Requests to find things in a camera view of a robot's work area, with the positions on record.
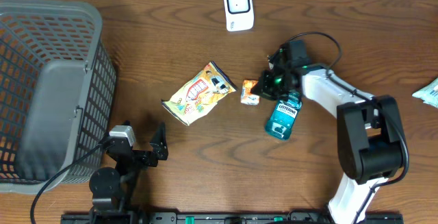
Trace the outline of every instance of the small orange and white package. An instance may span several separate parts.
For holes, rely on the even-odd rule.
[[[214,62],[210,62],[169,101],[162,101],[162,105],[184,125],[190,125],[208,114],[219,100],[235,90],[235,85],[225,73]]]
[[[242,86],[242,95],[240,96],[240,102],[246,105],[259,104],[260,97],[258,95],[251,94],[251,89],[257,84],[257,80],[244,80]]]

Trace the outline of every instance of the wooden tabletop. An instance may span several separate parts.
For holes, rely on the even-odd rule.
[[[438,110],[411,95],[438,76],[438,0],[253,0],[250,31],[225,28],[223,0],[87,1],[103,17],[102,40],[119,68],[109,127],[129,119],[147,145],[166,122],[169,158],[141,174],[134,203],[180,212],[289,212],[322,208],[342,176],[336,120],[304,100],[292,137],[264,132],[275,102],[240,103],[244,79],[267,69],[266,56],[290,36],[321,31],[344,49],[335,72],[374,95],[396,98],[411,154],[402,182],[379,190],[369,210],[400,211],[405,223],[436,223]],[[336,56],[331,42],[305,38],[314,62]],[[186,127],[163,107],[209,61],[240,89]],[[105,158],[103,165],[114,163]],[[44,194],[38,223],[59,223],[65,212],[86,212],[88,184]],[[28,223],[33,196],[2,194],[0,223]]]

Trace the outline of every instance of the black wire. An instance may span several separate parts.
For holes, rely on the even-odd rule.
[[[70,165],[66,166],[65,168],[63,168],[61,171],[57,172],[52,178],[50,178],[46,184],[40,189],[40,191],[36,194],[34,202],[32,202],[32,206],[30,207],[30,221],[32,224],[36,224],[35,222],[35,207],[36,207],[36,203],[38,202],[39,198],[41,197],[41,194],[44,192],[44,190],[46,190],[47,187],[49,187],[49,185],[55,181],[56,178],[58,178],[59,176],[61,176],[63,173],[65,173],[68,169],[70,169],[72,166],[82,162],[83,160],[85,160],[87,157],[89,157],[90,155],[92,155],[94,152],[96,152],[98,149],[100,149],[101,147],[103,147],[103,145],[105,145],[106,142],[108,142],[109,137],[106,137],[104,139],[102,139],[94,148],[92,148],[87,154],[83,155],[82,157],[80,157],[79,159],[73,161]]]
[[[395,179],[388,181],[388,182],[383,182],[383,183],[379,183],[379,184],[375,184],[372,187],[370,187],[370,191],[367,194],[367,197],[365,198],[365,201],[362,203],[361,207],[359,208],[359,210],[356,212],[356,216],[355,216],[355,220],[353,221],[353,223],[357,222],[357,219],[359,218],[359,216],[361,215],[362,211],[365,209],[366,205],[368,204],[368,201],[370,200],[371,196],[373,193],[376,192],[376,188],[381,187],[381,186],[388,186],[388,185],[392,185],[395,184],[399,181],[401,181],[402,179],[404,179],[404,177],[406,176],[406,174],[408,173],[409,170],[409,152],[408,152],[408,147],[406,145],[406,141],[404,141],[403,135],[400,132],[400,127],[398,127],[395,123],[395,121],[379,106],[377,105],[373,100],[368,99],[367,97],[359,94],[357,92],[357,89],[355,88],[354,90],[350,89],[349,87],[339,83],[338,81],[334,80],[332,78],[332,73],[330,72],[330,70],[341,60],[342,57],[342,48],[341,45],[336,41],[336,39],[334,39],[334,37],[325,34],[323,32],[304,32],[304,33],[300,33],[297,34],[295,36],[292,36],[289,41],[291,40],[295,40],[300,36],[306,36],[306,35],[312,35],[312,34],[316,34],[316,35],[321,35],[321,36],[325,36],[327,38],[329,38],[330,40],[332,40],[335,44],[336,47],[339,51],[336,60],[333,61],[328,68],[326,69],[326,76],[329,80],[331,80],[334,84],[338,85],[339,87],[343,88],[344,90],[348,91],[349,93],[351,93],[352,95],[357,96],[360,99],[363,99],[366,103],[372,105],[373,108],[377,109],[379,111],[380,114],[382,114],[382,116],[384,117],[384,119],[388,120],[388,123],[393,127],[393,129],[396,131],[397,136],[400,139],[400,144],[402,146],[402,152],[403,152],[403,161],[404,161],[404,167],[403,167],[403,172]]]

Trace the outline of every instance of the black cable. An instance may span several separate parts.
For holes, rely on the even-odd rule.
[[[335,44],[336,47],[339,51],[336,60],[333,61],[328,68],[326,69],[326,76],[329,80],[331,80],[334,84],[338,85],[339,87],[343,88],[344,90],[348,91],[349,93],[351,93],[352,95],[357,96],[360,99],[363,99],[366,103],[370,104],[373,108],[377,109],[379,111],[380,114],[382,114],[382,116],[384,117],[384,119],[388,120],[388,123],[394,128],[394,130],[397,133],[397,136],[400,139],[400,144],[402,146],[402,152],[403,152],[403,161],[404,161],[404,167],[403,167],[403,172],[395,179],[388,181],[388,182],[383,182],[383,183],[379,183],[379,184],[375,184],[372,187],[370,187],[370,191],[367,194],[367,197],[365,198],[365,201],[362,203],[361,207],[359,208],[359,210],[356,212],[356,216],[355,216],[355,220],[353,221],[353,223],[357,222],[357,219],[359,218],[360,214],[362,213],[362,211],[365,209],[366,205],[368,204],[368,201],[370,200],[371,196],[373,193],[376,192],[376,188],[381,187],[381,186],[388,186],[388,185],[392,185],[395,184],[399,181],[401,181],[402,179],[404,179],[404,177],[406,176],[408,170],[409,170],[409,152],[408,152],[408,147],[406,145],[406,141],[404,141],[404,138],[402,136],[402,133],[400,132],[400,128],[397,127],[396,123],[394,122],[394,120],[387,115],[387,113],[379,106],[377,105],[373,100],[368,99],[367,97],[359,94],[357,92],[357,89],[355,88],[354,90],[351,90],[349,87],[339,83],[338,81],[334,80],[332,78],[332,73],[330,72],[330,70],[341,60],[342,57],[342,48],[341,45],[336,41],[336,39],[334,39],[334,37],[325,34],[323,32],[304,32],[304,33],[300,33],[297,34],[295,36],[292,36],[289,41],[291,40],[295,40],[300,36],[306,36],[306,35],[312,35],[312,34],[316,34],[316,35],[321,35],[321,36],[325,36],[327,38],[329,38],[330,40],[332,40]]]
[[[36,224],[35,222],[35,207],[36,207],[36,203],[38,202],[39,198],[41,197],[41,194],[44,192],[44,190],[46,190],[47,187],[49,187],[49,185],[55,181],[56,178],[58,178],[59,176],[61,176],[63,173],[65,173],[68,169],[70,169],[72,166],[79,164],[80,162],[82,162],[83,160],[85,160],[87,157],[89,157],[90,155],[92,155],[94,152],[96,152],[98,149],[100,149],[101,147],[103,147],[103,145],[105,145],[106,142],[108,142],[110,139],[110,137],[105,137],[104,139],[102,139],[94,148],[92,148],[87,154],[83,155],[82,157],[80,157],[79,159],[73,161],[70,165],[66,166],[65,168],[63,168],[61,171],[57,172],[52,178],[50,178],[46,184],[40,189],[40,191],[36,194],[34,202],[32,203],[32,206],[30,207],[30,221],[32,224]]]

